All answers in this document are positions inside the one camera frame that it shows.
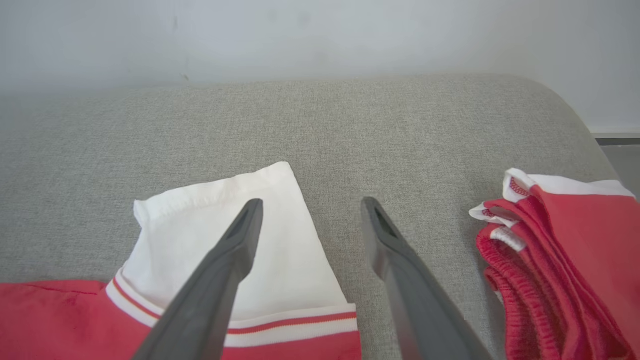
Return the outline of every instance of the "gray sofa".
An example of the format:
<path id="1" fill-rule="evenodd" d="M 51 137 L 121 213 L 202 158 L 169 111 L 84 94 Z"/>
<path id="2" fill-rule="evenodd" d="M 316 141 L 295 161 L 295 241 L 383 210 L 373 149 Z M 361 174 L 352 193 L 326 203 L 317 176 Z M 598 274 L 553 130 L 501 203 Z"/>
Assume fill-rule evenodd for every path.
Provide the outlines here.
<path id="1" fill-rule="evenodd" d="M 467 214 L 510 167 L 616 174 L 553 91 L 512 76 L 437 75 L 114 90 L 0 99 L 0 281 L 108 281 L 138 237 L 135 199 L 288 161 L 364 359 L 399 359 L 365 260 L 360 199 L 380 200 L 489 351 L 504 312 Z"/>

